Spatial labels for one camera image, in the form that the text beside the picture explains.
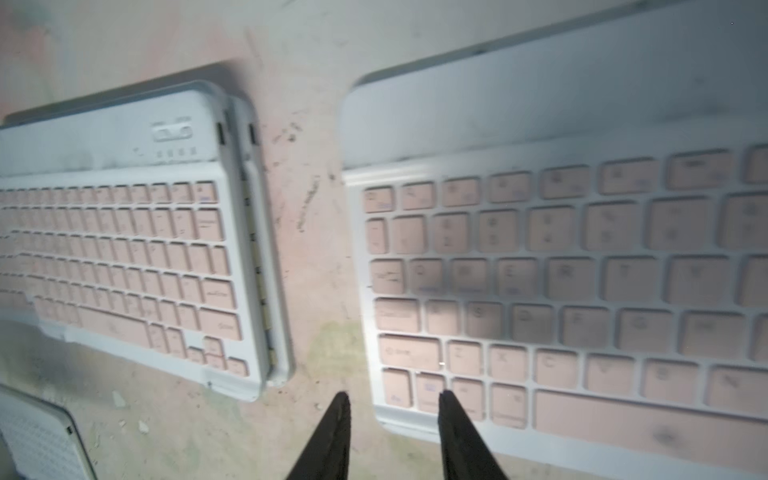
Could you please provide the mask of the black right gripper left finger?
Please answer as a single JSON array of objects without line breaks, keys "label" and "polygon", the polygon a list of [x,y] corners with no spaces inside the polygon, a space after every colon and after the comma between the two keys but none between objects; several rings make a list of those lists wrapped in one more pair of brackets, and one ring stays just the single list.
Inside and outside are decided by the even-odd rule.
[{"label": "black right gripper left finger", "polygon": [[351,405],[338,392],[301,452],[288,480],[347,480],[351,451]]}]

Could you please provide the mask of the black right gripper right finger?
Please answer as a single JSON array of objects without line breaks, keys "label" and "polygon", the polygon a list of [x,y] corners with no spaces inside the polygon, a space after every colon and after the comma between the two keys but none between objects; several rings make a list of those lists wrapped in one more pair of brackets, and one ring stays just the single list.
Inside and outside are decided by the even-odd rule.
[{"label": "black right gripper right finger", "polygon": [[507,478],[450,390],[439,395],[438,430],[445,479]]}]

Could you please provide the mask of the pink keyboard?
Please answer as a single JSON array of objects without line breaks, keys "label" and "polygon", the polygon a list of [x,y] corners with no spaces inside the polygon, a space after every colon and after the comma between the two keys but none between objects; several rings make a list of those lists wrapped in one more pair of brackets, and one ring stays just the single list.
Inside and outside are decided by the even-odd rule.
[{"label": "pink keyboard", "polygon": [[341,112],[375,416],[622,479],[767,475],[767,5],[638,1]]},{"label": "pink keyboard", "polygon": [[1,318],[256,400],[271,368],[209,82],[1,129]]}]

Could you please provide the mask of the green key keyboard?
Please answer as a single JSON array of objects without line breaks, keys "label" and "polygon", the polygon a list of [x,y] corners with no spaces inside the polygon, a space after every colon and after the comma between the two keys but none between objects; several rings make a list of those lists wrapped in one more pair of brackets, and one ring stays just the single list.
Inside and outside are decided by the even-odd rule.
[{"label": "green key keyboard", "polygon": [[295,356],[290,333],[288,308],[282,281],[277,236],[273,222],[268,177],[257,133],[258,118],[251,102],[241,96],[230,97],[235,121],[234,136],[239,144],[249,229],[253,236],[257,279],[261,292],[262,317],[268,341],[271,370],[266,384],[282,387],[295,372]]}]

